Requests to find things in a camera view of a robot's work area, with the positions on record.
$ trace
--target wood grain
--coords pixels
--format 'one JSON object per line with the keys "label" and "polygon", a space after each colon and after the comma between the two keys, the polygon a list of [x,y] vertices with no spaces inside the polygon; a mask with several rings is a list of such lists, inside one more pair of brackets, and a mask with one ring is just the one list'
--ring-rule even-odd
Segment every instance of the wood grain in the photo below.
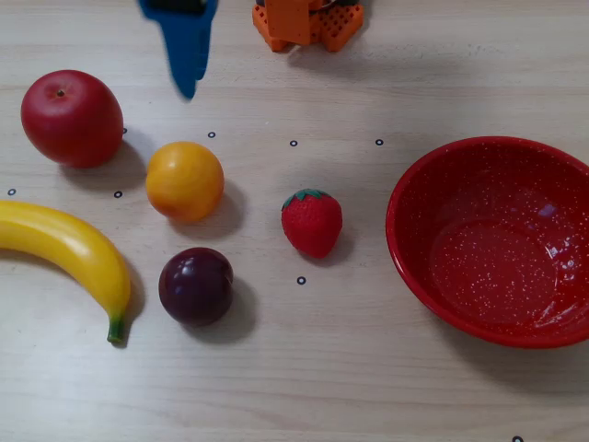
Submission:
{"label": "wood grain", "polygon": [[[589,438],[588,345],[522,352],[450,329],[402,283],[384,236],[398,178],[444,143],[509,134],[589,161],[587,2],[364,3],[367,26],[344,51],[274,54],[251,24],[253,2],[221,0],[209,70],[186,103],[159,30],[133,1],[0,0],[0,193],[14,188],[12,198],[102,229],[139,294],[117,349],[74,281],[0,252],[0,440]],[[60,169],[22,132],[27,87],[64,68],[98,76],[121,103],[126,146],[104,168]],[[209,146],[228,184],[213,216],[175,229],[143,180],[151,154],[181,139]],[[321,265],[281,231],[281,204],[302,187],[344,211],[340,246]],[[161,308],[156,281],[195,245],[229,258],[238,301],[221,323],[188,333]]]}

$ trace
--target apple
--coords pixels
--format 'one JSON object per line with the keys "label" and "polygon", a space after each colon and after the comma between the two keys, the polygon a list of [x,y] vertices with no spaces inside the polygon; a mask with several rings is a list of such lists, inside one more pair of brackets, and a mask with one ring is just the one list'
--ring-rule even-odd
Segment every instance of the apple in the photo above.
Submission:
{"label": "apple", "polygon": [[121,106],[104,83],[84,72],[42,76],[25,94],[20,118],[30,142],[64,166],[100,166],[121,146]]}

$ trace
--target orange robot part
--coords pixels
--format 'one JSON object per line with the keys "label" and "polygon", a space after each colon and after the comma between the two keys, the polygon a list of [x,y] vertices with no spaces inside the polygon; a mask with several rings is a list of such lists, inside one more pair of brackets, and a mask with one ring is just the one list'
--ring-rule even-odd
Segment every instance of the orange robot part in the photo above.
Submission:
{"label": "orange robot part", "polygon": [[319,10],[325,0],[266,0],[254,6],[256,28],[275,52],[289,43],[308,45],[322,41],[330,52],[337,52],[364,23],[360,5],[333,6]]}

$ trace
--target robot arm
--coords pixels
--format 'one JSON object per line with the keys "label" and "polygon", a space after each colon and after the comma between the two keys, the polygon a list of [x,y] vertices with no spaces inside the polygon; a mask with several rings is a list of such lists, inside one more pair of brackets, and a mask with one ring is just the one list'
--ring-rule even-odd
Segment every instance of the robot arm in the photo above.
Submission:
{"label": "robot arm", "polygon": [[172,78],[180,93],[192,99],[208,64],[217,0],[139,0],[139,6],[146,18],[159,23]]}

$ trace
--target orange object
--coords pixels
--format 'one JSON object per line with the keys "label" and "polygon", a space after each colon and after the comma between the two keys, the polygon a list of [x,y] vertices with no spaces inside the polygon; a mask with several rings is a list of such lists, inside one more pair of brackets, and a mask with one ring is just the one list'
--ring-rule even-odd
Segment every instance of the orange object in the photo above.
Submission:
{"label": "orange object", "polygon": [[266,0],[268,27],[275,39],[311,43],[309,0]]}
{"label": "orange object", "polygon": [[308,45],[323,42],[330,52],[345,46],[364,23],[364,8],[333,6],[318,11],[329,0],[266,0],[254,6],[253,22],[274,52],[288,43]]}
{"label": "orange object", "polygon": [[223,196],[225,179],[217,157],[203,145],[171,143],[149,161],[145,189],[154,208],[179,223],[209,215]]}
{"label": "orange object", "polygon": [[274,52],[279,52],[286,47],[288,41],[275,39],[270,36],[268,31],[268,16],[266,15],[266,8],[264,6],[254,6],[252,11],[254,26],[258,28],[258,32],[270,46]]}
{"label": "orange object", "polygon": [[343,48],[353,34],[364,23],[364,8],[356,6],[334,6],[319,13],[321,41],[330,52]]}

